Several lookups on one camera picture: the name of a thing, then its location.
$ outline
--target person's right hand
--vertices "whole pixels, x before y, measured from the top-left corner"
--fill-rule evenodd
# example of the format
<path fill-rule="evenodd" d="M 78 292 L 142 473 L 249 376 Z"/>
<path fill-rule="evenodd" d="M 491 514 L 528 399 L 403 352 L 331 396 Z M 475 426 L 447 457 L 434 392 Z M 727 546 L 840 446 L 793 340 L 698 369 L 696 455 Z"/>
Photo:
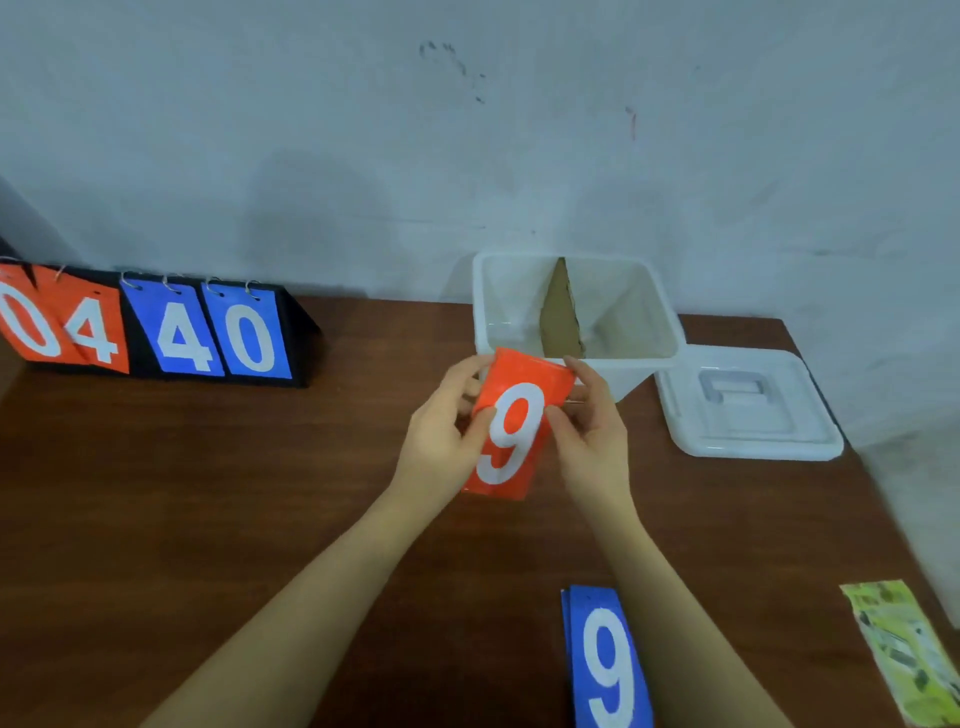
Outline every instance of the person's right hand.
<path fill-rule="evenodd" d="M 564 363 L 584 383 L 573 402 L 547 407 L 546 418 L 557 439 L 566 489 L 588 519 L 610 509 L 634 512 L 627 463 L 627 427 L 616 411 L 607 381 L 588 364 L 565 356 Z"/>

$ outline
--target wooden table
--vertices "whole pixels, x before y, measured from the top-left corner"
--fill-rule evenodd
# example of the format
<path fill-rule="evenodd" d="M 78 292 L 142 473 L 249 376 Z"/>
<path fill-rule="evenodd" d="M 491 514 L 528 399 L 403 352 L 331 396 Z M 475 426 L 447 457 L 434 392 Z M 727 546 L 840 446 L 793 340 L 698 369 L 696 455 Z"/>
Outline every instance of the wooden table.
<path fill-rule="evenodd" d="M 346 529 L 472 352 L 465 305 L 304 299 L 308 390 L 27 372 L 0 407 L 0 724 L 134 725 Z M 692 343 L 795 351 L 780 321 Z M 901 726 L 838 585 L 904 578 L 956 635 L 850 448 L 689 457 L 653 379 L 621 405 L 640 516 L 797 726 Z M 459 496 L 403 559 L 316 725 L 572 725 L 560 590 L 611 576 L 544 454 L 525 502 Z"/>

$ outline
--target white plastic bin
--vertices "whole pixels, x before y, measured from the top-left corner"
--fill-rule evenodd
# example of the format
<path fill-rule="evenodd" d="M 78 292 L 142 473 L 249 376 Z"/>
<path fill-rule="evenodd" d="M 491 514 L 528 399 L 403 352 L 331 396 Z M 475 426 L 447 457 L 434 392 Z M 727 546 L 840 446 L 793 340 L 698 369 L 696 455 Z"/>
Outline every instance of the white plastic bin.
<path fill-rule="evenodd" d="M 607 380 L 615 400 L 653 372 L 678 362 L 684 330 L 650 266 L 617 257 L 564 257 L 584 359 Z M 540 308 L 557 259 L 530 253 L 477 254 L 473 326 L 478 353 L 508 347 L 543 356 Z"/>

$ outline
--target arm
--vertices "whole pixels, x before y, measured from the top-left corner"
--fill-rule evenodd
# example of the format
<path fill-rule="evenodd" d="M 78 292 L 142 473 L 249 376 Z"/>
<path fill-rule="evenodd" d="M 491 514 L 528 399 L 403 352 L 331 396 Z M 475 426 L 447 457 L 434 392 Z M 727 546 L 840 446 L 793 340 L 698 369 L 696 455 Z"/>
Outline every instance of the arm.
<path fill-rule="evenodd" d="M 461 437 L 464 393 L 492 357 L 452 367 L 414 413 L 390 486 L 143 723 L 143 728 L 307 725 L 353 635 L 400 558 L 476 465 L 494 411 Z"/>
<path fill-rule="evenodd" d="M 627 428 L 607 382 L 566 360 L 583 404 L 547 408 L 566 489 L 616 578 L 617 593 L 657 712 L 671 728 L 789 728 L 644 530 L 630 495 Z"/>

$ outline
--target plastic lid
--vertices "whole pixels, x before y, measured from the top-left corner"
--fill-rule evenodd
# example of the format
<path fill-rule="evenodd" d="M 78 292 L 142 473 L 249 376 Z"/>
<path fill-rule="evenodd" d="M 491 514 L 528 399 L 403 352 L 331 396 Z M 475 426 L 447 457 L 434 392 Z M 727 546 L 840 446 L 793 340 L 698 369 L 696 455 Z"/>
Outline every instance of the plastic lid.
<path fill-rule="evenodd" d="M 687 346 L 657 372 L 670 436 L 698 457 L 831 460 L 844 448 L 806 365 L 773 349 Z"/>

